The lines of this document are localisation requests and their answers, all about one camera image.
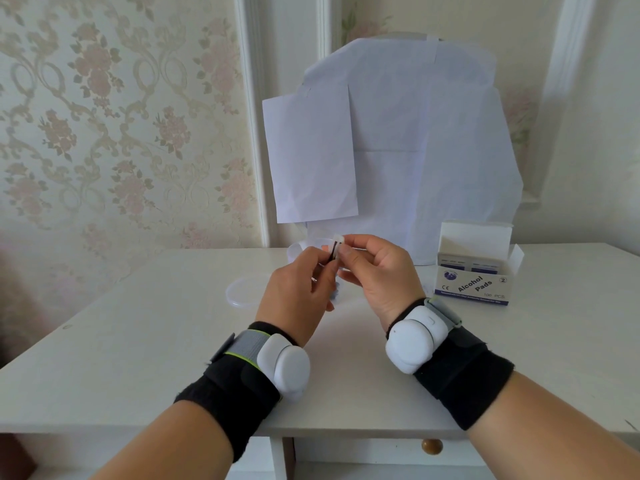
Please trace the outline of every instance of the floral wallpaper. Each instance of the floral wallpaper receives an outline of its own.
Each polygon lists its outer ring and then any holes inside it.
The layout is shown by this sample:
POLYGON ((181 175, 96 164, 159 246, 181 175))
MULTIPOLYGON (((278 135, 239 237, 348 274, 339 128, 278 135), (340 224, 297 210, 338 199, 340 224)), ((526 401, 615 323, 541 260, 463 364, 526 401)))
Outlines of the floral wallpaper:
POLYGON ((233 3, 0 0, 0 246, 52 326, 164 249, 261 245, 233 3))
POLYGON ((471 41, 497 56, 518 166, 524 167, 563 0, 342 0, 342 44, 389 32, 471 41))

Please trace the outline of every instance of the open cardboard box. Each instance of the open cardboard box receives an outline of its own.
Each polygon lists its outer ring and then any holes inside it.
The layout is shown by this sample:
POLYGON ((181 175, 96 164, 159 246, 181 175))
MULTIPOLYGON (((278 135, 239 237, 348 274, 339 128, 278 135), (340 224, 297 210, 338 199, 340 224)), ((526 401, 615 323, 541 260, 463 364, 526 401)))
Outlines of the open cardboard box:
POLYGON ((524 252, 511 246, 511 224, 444 221, 435 293, 508 305, 524 252))

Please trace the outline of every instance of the forearm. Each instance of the forearm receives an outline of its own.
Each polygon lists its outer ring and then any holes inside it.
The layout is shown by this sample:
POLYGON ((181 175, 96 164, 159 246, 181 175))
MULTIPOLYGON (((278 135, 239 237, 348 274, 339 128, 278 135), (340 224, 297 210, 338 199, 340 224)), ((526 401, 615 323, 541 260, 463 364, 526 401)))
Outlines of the forearm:
POLYGON ((498 479, 640 475, 640 453, 517 372, 468 434, 498 479))
POLYGON ((92 477, 93 480, 217 480, 233 450, 217 421, 195 403, 164 411, 92 477))

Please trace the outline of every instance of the wooden drawer knob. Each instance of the wooden drawer knob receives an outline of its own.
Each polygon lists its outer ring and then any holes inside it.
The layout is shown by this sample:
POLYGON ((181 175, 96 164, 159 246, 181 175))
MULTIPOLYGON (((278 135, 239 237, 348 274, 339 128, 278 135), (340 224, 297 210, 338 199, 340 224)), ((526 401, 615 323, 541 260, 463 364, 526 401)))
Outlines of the wooden drawer knob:
POLYGON ((422 451, 429 455, 440 454, 443 448, 441 440, 422 440, 422 451))

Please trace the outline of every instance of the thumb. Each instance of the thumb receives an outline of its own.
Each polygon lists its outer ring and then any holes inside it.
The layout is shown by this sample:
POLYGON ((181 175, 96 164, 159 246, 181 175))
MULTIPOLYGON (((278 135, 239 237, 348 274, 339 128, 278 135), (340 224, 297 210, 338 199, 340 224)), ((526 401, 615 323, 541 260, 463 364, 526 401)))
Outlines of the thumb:
POLYGON ((366 281, 367 276, 376 269, 367 259, 348 244, 340 244, 338 247, 340 261, 349 268, 361 283, 366 281))
POLYGON ((335 274, 338 272, 338 261, 333 260, 324 266, 317 278, 314 295, 323 303, 329 301, 331 293, 335 290, 335 274))

